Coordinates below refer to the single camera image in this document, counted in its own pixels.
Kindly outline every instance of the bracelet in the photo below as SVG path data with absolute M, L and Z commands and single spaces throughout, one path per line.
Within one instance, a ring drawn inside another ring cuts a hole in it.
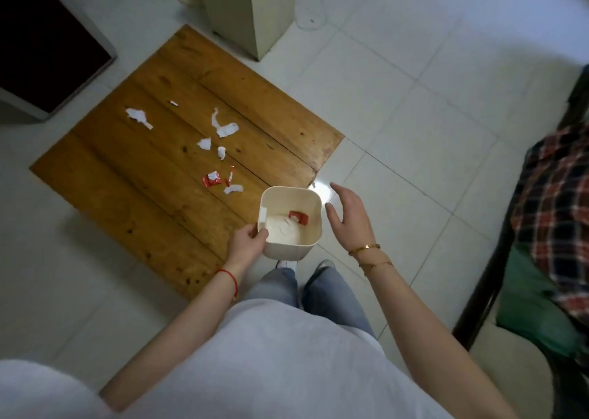
M 348 252 L 348 255 L 352 256 L 354 253 L 361 252 L 363 250 L 366 250 L 368 248 L 373 248 L 373 247 L 380 248 L 380 244 L 365 245 L 364 247 L 360 247 L 360 248 L 357 248 L 356 250 L 352 250 L 351 252 Z
M 215 274 L 218 274 L 219 272 L 225 272 L 226 274 L 231 276 L 231 278 L 233 279 L 233 282 L 235 283 L 235 295 L 233 295 L 233 300 L 237 299 L 237 293 L 239 290 L 239 285 L 237 284 L 237 279 L 235 278 L 235 276 L 233 276 L 233 274 L 229 270 L 218 268 L 217 271 L 215 272 Z
M 366 275 L 367 272 L 371 271 L 374 267 L 376 267 L 377 265 L 382 265 L 382 264 L 390 264 L 394 267 L 393 263 L 391 261 L 384 261 L 384 262 L 377 262 L 376 264 L 359 264 L 360 269 L 362 269 L 362 271 L 364 272 L 364 275 Z

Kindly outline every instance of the red and black checkered cloth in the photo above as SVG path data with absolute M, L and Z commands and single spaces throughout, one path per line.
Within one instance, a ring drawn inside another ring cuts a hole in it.
M 589 126 L 534 145 L 511 203 L 515 241 L 555 283 L 551 299 L 589 326 Z

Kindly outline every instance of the wooden plank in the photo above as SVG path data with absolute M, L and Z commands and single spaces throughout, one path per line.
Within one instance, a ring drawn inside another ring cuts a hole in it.
M 342 133 L 188 25 L 158 52 L 315 171 L 343 139 Z
M 209 193 L 202 181 L 190 177 L 102 106 L 72 132 L 218 257 L 226 255 L 233 231 L 246 222 Z
M 205 136 L 169 110 L 173 107 L 171 104 L 163 106 L 133 81 L 127 80 L 116 88 L 101 106 L 107 107 L 119 119 L 126 121 L 136 134 L 145 138 L 197 182 L 215 170 L 219 171 L 222 177 L 229 177 L 231 166 L 234 165 L 233 183 L 243 185 L 244 192 L 226 195 L 223 192 L 225 184 L 212 186 L 209 192 L 246 222 L 257 221 L 261 194 L 268 185 L 231 155 L 227 154 L 224 161 L 219 160 L 218 144 L 213 142 L 210 151 L 199 148 L 197 143 Z M 145 126 L 130 119 L 125 112 L 127 108 L 144 110 L 154 129 L 146 129 Z
M 70 204 L 194 298 L 221 260 L 69 133 L 31 167 Z
M 130 79 L 160 103 L 171 106 L 172 112 L 205 137 L 222 143 L 235 160 L 268 185 L 305 188 L 313 181 L 316 173 L 309 165 L 161 56 L 149 58 Z M 171 105 L 170 100 L 178 106 Z M 219 124 L 235 122 L 239 125 L 237 133 L 219 139 L 211 125 L 215 108 L 219 110 Z

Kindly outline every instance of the white t-shirt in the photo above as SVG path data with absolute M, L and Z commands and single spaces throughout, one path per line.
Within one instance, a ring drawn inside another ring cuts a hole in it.
M 112 417 L 96 393 L 41 365 L 0 362 L 0 417 Z M 217 333 L 123 418 L 450 418 L 378 342 L 268 299 L 233 306 Z

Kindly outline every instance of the gold bracelet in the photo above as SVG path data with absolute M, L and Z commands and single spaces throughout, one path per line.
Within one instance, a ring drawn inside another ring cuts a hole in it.
M 365 264 L 359 264 L 359 266 L 360 266 L 360 269 L 362 269 L 362 271 L 364 272 L 364 275 L 366 275 L 366 273 L 371 271 L 374 267 L 376 267 L 377 265 L 382 265 L 382 264 L 390 264 L 394 267 L 394 265 L 391 261 L 377 262 L 376 264 L 365 263 Z
M 365 245 L 364 247 L 360 247 L 360 248 L 357 248 L 356 250 L 352 250 L 351 252 L 348 252 L 348 255 L 352 256 L 354 253 L 361 252 L 363 250 L 373 248 L 373 247 L 380 248 L 380 244 Z

